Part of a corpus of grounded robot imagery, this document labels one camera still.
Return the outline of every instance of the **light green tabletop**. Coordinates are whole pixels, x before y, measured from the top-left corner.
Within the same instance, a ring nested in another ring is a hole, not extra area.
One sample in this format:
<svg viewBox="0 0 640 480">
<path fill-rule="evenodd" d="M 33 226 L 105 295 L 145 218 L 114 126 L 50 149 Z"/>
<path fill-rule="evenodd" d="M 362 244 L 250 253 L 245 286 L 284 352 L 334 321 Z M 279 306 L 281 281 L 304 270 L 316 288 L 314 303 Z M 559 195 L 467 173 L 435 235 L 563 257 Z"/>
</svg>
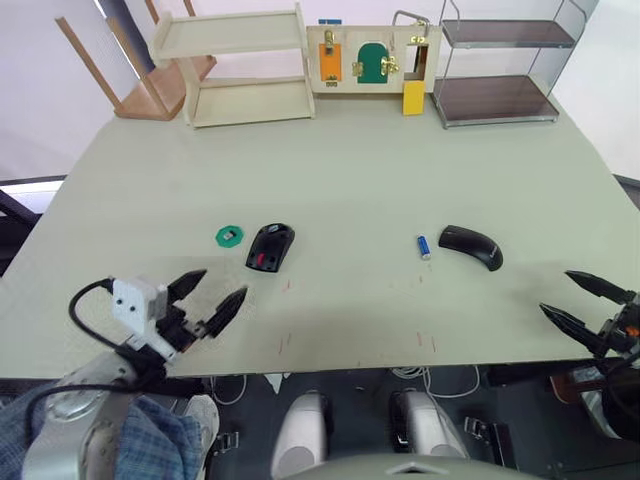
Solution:
<svg viewBox="0 0 640 480">
<path fill-rule="evenodd" d="M 599 329 L 616 305 L 563 275 L 640 287 L 640 214 L 566 114 L 556 124 L 443 130 L 430 102 L 319 99 L 314 120 L 192 130 L 114 119 L 98 134 L 0 288 L 0 376 L 59 377 L 101 350 L 67 317 L 71 296 L 108 275 L 169 282 L 208 268 L 193 320 L 249 286 L 217 339 L 175 375 L 586 358 L 538 308 Z M 296 239 L 277 274 L 244 267 L 257 230 Z M 504 265 L 437 247 L 460 225 L 498 242 Z M 221 248 L 216 232 L 244 229 Z M 422 261 L 416 235 L 432 259 Z M 116 340 L 106 293 L 80 314 Z"/>
</svg>

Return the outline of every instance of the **white shelf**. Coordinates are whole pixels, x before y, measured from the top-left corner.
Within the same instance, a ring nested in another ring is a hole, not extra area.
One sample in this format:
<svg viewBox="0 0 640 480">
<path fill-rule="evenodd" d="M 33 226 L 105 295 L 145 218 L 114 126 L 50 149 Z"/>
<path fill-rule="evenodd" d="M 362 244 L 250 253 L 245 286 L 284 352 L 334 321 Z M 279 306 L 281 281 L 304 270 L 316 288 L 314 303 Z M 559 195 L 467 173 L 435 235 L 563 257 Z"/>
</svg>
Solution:
<svg viewBox="0 0 640 480">
<path fill-rule="evenodd" d="M 297 49 L 301 77 L 201 81 L 189 57 Z M 300 5 L 294 10 L 210 17 L 165 14 L 149 45 L 156 65 L 176 60 L 186 85 L 184 117 L 193 127 L 313 118 L 307 37 Z"/>
<path fill-rule="evenodd" d="M 154 61 L 197 55 L 302 48 L 296 10 L 172 18 L 164 15 L 154 36 Z"/>
<path fill-rule="evenodd" d="M 313 103 L 304 77 L 272 82 L 201 88 L 192 125 L 206 127 L 313 117 Z"/>
</svg>

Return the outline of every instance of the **black computer mouse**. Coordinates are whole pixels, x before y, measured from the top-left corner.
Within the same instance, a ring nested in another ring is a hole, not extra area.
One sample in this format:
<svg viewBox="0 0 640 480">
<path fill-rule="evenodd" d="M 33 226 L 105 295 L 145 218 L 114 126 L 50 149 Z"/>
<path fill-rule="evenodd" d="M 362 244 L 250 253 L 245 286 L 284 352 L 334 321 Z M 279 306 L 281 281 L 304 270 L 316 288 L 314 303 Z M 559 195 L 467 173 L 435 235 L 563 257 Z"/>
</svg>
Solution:
<svg viewBox="0 0 640 480">
<path fill-rule="evenodd" d="M 498 244 L 482 233 L 449 225 L 440 234 L 438 245 L 477 258 L 490 271 L 502 266 L 502 251 Z"/>
<path fill-rule="evenodd" d="M 251 244 L 247 267 L 261 272 L 277 272 L 295 236 L 296 232 L 283 223 L 265 225 Z"/>
</svg>

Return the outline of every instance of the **green washer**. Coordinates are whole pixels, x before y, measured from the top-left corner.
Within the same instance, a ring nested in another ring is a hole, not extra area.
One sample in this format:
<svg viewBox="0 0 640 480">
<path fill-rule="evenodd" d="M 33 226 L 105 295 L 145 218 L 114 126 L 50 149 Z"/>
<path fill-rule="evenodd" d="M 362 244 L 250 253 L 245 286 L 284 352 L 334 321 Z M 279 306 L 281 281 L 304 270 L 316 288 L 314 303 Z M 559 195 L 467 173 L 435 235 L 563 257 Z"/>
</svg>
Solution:
<svg viewBox="0 0 640 480">
<path fill-rule="evenodd" d="M 227 225 L 226 227 L 218 230 L 218 233 L 216 234 L 216 242 L 218 242 L 218 245 L 222 248 L 232 248 L 242 241 L 242 237 L 244 237 L 244 233 L 242 233 L 242 229 L 240 227 Z"/>
</svg>

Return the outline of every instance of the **blue usb drive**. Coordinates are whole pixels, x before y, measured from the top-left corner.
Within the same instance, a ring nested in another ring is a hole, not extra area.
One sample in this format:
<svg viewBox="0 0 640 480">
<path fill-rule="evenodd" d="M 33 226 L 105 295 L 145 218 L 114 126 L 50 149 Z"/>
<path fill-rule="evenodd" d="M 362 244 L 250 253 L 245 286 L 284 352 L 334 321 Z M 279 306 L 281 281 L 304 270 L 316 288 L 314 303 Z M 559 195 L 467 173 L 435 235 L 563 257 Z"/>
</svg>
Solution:
<svg viewBox="0 0 640 480">
<path fill-rule="evenodd" d="M 429 260 L 431 258 L 431 251 L 429 250 L 429 245 L 427 244 L 427 239 L 424 238 L 424 235 L 420 235 L 418 237 L 418 246 L 420 247 L 422 259 Z"/>
</svg>

